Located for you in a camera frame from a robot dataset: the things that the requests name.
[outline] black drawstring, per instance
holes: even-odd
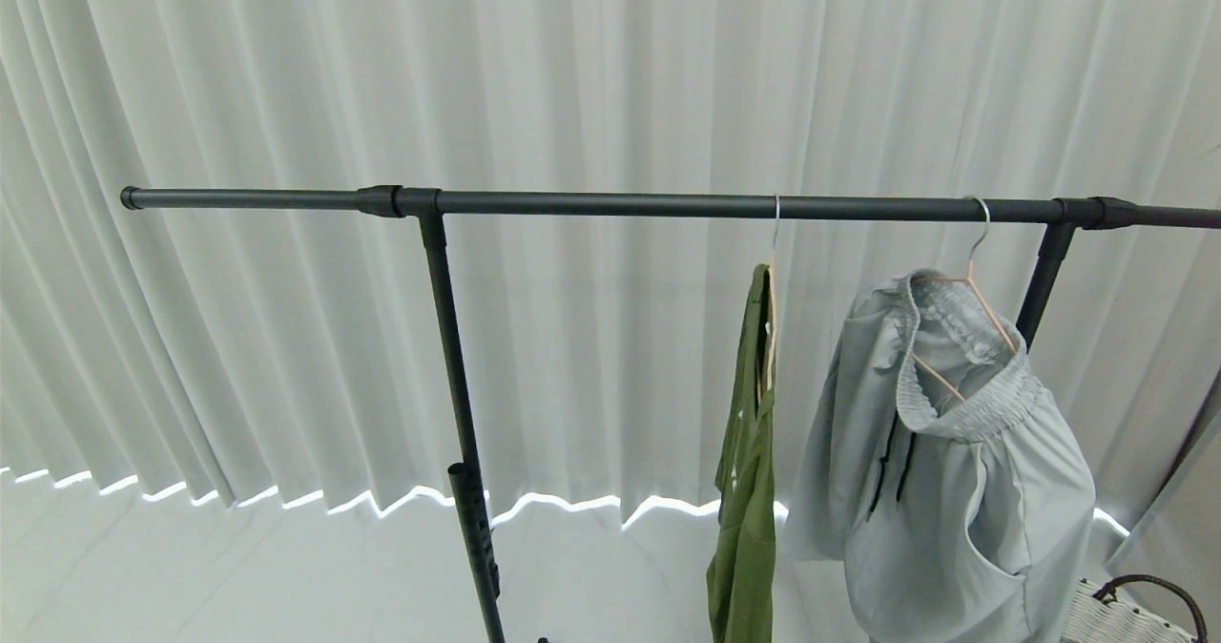
[[[869,512],[864,517],[866,521],[873,516],[873,510],[878,509],[878,500],[882,499],[882,483],[886,481],[886,464],[890,461],[890,447],[895,443],[895,429],[899,428],[899,409],[895,409],[895,416],[890,420],[890,433],[886,434],[886,450],[882,453],[882,458],[878,459],[878,483],[873,489],[873,500],[869,503]],[[907,443],[907,455],[904,456],[904,470],[899,473],[899,488],[895,490],[895,503],[904,499],[904,486],[907,486],[907,472],[912,469],[912,455],[916,453],[916,434],[911,434],[911,440]]]

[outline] black clothing rack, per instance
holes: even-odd
[[[458,521],[466,544],[475,592],[487,638],[504,642],[496,598],[499,571],[492,553],[491,526],[484,501],[484,477],[475,444],[466,370],[462,356],[444,214],[525,214],[525,216],[667,216],[718,218],[821,218],[821,221],[973,221],[980,206],[972,199],[900,199],[900,196],[646,195],[586,192],[446,192],[433,188],[375,185],[360,190],[140,190],[120,195],[127,209],[331,209],[372,216],[419,218],[437,307],[446,373],[453,399],[462,461],[449,467]],[[1046,309],[1060,264],[1077,229],[1126,226],[1221,229],[1221,210],[1148,207],[1114,196],[1089,199],[987,199],[991,221],[1044,225],[1038,261],[1017,317],[1027,343]]]

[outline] green garment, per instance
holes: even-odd
[[[717,467],[720,534],[708,565],[708,617],[717,643],[772,641],[775,477],[772,472],[772,268],[758,265],[737,344],[734,403]]]

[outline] brown handle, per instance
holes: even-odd
[[[1127,576],[1118,576],[1107,581],[1105,586],[1099,588],[1098,593],[1094,593],[1094,599],[1099,600],[1099,603],[1105,603],[1107,599],[1115,600],[1115,592],[1118,591],[1121,586],[1138,581],[1161,586],[1172,592],[1175,595],[1182,598],[1183,602],[1187,603],[1187,609],[1192,611],[1192,621],[1195,622],[1195,641],[1198,643],[1209,643],[1209,627],[1204,625],[1204,612],[1200,611],[1200,606],[1195,603],[1195,599],[1192,598],[1192,594],[1188,593],[1182,586],[1168,582],[1165,578],[1148,573],[1129,573]]]

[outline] basket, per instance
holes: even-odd
[[[1138,581],[1161,586],[1182,598],[1192,611],[1195,636],[1116,597],[1115,592],[1121,586]],[[1208,639],[1204,614],[1192,595],[1172,582],[1144,573],[1112,578],[1101,587],[1082,578],[1060,638],[1063,643],[1208,643]]]

